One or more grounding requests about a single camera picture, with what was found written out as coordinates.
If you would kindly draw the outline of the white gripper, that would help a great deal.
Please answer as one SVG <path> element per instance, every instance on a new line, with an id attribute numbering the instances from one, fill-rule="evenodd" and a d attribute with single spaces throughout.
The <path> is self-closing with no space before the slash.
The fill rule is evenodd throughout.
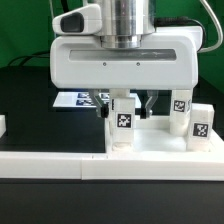
<path id="1" fill-rule="evenodd" d="M 201 44 L 198 26 L 160 27 L 144 36 L 136 49 L 105 49 L 96 36 L 62 36 L 51 46 L 51 80 L 62 89 L 90 89 L 97 116 L 103 119 L 109 107 L 96 89 L 145 90 L 139 96 L 140 118 L 147 119 L 157 90 L 195 87 Z"/>

